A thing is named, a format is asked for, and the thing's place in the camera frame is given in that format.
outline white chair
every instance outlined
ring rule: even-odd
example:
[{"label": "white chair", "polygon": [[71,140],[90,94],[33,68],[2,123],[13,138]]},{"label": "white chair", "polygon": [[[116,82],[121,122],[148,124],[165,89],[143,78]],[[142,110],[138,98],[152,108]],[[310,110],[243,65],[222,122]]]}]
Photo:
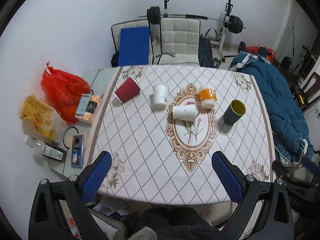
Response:
[{"label": "white chair", "polygon": [[[116,52],[120,49],[120,33],[121,29],[126,28],[134,28],[134,27],[146,27],[149,26],[148,20],[134,20],[134,21],[128,21],[128,22],[122,22],[113,24],[111,27],[111,33],[113,38],[113,43],[115,45]],[[153,47],[152,47],[152,41],[150,37],[150,43],[149,43],[149,64],[153,64]]]},{"label": "white chair", "polygon": [[199,65],[200,20],[161,18],[161,55],[157,64]]}]

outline ornate oval frame pattern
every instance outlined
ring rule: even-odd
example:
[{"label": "ornate oval frame pattern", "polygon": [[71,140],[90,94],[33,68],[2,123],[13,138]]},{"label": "ornate oval frame pattern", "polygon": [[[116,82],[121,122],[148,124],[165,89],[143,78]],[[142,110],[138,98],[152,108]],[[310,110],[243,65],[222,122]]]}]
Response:
[{"label": "ornate oval frame pattern", "polygon": [[205,139],[199,145],[188,146],[183,143],[177,135],[174,124],[175,121],[172,118],[172,109],[174,106],[179,105],[186,98],[195,98],[196,100],[199,100],[197,95],[198,90],[192,83],[188,84],[185,89],[181,89],[180,93],[174,97],[173,103],[168,106],[167,124],[165,126],[165,132],[170,136],[170,144],[173,147],[173,150],[176,152],[177,158],[183,160],[183,163],[188,171],[193,171],[198,165],[199,161],[204,160],[213,145],[214,138],[217,136],[214,109],[206,110],[209,118],[209,128]]}]

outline silver bolt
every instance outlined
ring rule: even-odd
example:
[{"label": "silver bolt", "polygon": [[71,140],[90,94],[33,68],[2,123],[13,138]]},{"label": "silver bolt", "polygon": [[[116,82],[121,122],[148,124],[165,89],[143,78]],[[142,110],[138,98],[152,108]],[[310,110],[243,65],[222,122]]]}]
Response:
[{"label": "silver bolt", "polygon": [[74,174],[69,177],[70,181],[75,181],[78,178],[78,175]]},{"label": "silver bolt", "polygon": [[254,181],[255,178],[254,178],[253,175],[247,175],[247,180],[248,180],[248,181]]},{"label": "silver bolt", "polygon": [[47,183],[47,179],[41,179],[41,181],[40,181],[40,184],[41,185],[44,185],[44,184],[46,184]]},{"label": "silver bolt", "polygon": [[277,181],[277,183],[278,183],[279,185],[282,185],[282,184],[283,184],[283,180],[282,180],[282,179],[277,179],[276,181]]}]

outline blue mat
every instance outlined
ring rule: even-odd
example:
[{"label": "blue mat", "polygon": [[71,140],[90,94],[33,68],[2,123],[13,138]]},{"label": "blue mat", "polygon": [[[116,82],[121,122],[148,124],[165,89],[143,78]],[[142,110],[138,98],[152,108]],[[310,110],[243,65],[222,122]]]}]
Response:
[{"label": "blue mat", "polygon": [[148,65],[150,28],[121,29],[118,66]]}]

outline smartphone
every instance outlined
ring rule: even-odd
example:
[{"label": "smartphone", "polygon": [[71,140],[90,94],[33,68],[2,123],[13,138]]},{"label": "smartphone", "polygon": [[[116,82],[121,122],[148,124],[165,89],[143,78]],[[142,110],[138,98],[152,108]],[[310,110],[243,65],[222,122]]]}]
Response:
[{"label": "smartphone", "polygon": [[71,147],[71,167],[83,167],[83,153],[84,153],[84,135],[75,135],[72,138]]}]

